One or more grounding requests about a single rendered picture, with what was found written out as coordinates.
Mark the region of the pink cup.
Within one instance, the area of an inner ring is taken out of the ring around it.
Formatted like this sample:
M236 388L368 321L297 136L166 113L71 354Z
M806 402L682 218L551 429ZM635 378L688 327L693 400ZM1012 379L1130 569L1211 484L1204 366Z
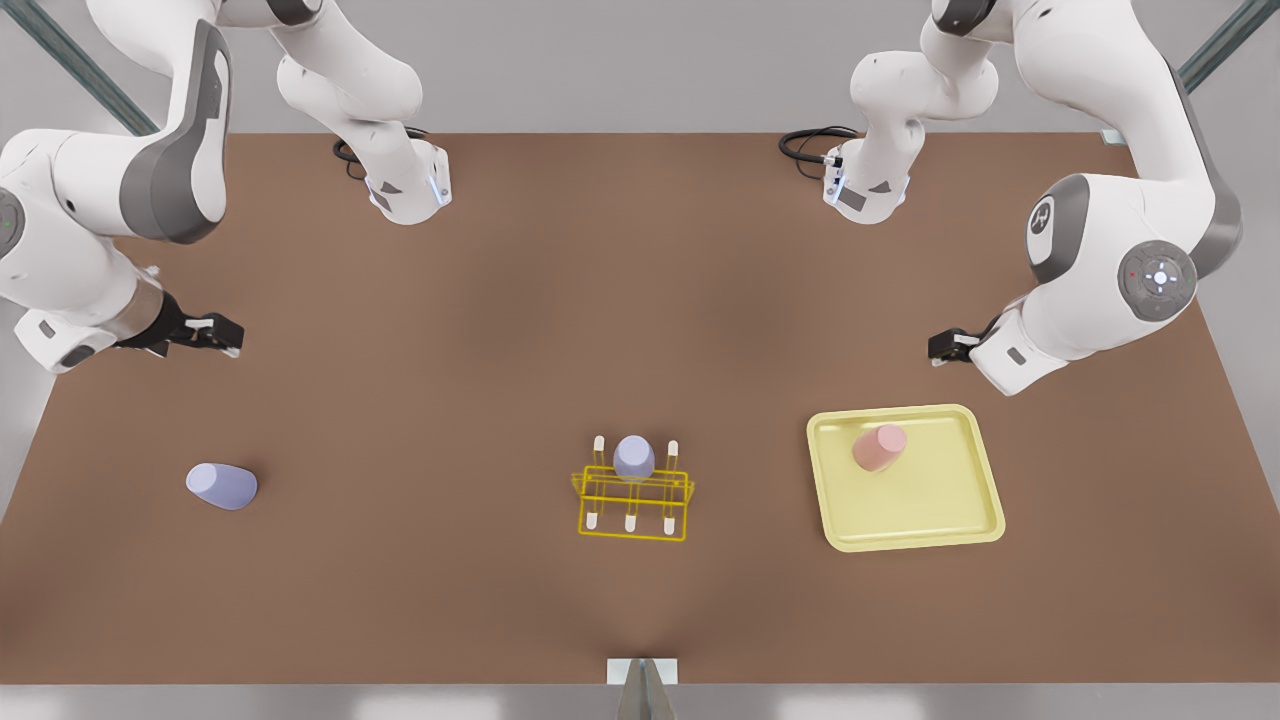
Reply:
M904 428L883 424L860 433L852 445L852 457L865 471L883 471L899 460L906 445Z

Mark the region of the yellow tray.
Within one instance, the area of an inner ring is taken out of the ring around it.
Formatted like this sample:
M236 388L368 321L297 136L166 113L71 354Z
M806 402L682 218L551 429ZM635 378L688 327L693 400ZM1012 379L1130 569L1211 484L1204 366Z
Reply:
M883 427L905 450L884 469L858 464L855 443ZM975 415L963 405L818 413L806 424L820 521L846 553L987 543L1006 529Z

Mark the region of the lavender cup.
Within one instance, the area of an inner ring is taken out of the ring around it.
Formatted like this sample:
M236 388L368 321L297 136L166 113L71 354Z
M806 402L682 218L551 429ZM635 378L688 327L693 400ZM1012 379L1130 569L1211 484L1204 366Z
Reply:
M220 462L201 462L186 475L187 489L228 511L244 509L259 491L259 480L252 471Z
M650 478L655 465L655 451L641 436L626 436L614 447L614 474L627 482L643 482Z

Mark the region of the silver frame post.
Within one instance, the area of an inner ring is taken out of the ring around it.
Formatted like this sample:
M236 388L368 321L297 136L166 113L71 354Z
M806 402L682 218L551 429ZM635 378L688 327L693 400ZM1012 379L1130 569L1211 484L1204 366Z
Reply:
M157 126L119 85L54 20L36 0L0 0L8 14L70 78L133 136L159 132Z
M1247 141L1280 132L1280 0L1133 0L1172 61L1203 129Z
M678 683L677 659L608 659L605 674L622 687L616 720L677 720L667 692Z

